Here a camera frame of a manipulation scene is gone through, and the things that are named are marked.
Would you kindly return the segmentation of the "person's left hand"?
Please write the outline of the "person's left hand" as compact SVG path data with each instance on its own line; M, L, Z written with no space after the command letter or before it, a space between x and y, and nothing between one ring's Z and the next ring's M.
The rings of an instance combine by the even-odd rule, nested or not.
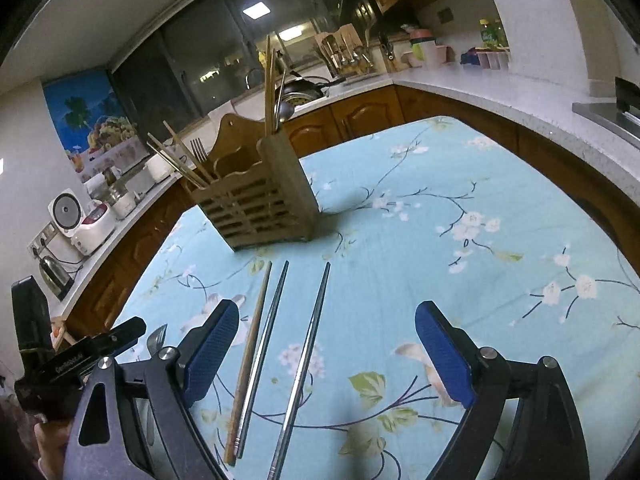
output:
M62 479L66 446L70 440L73 421L37 422L34 434L38 445L38 468L49 480Z

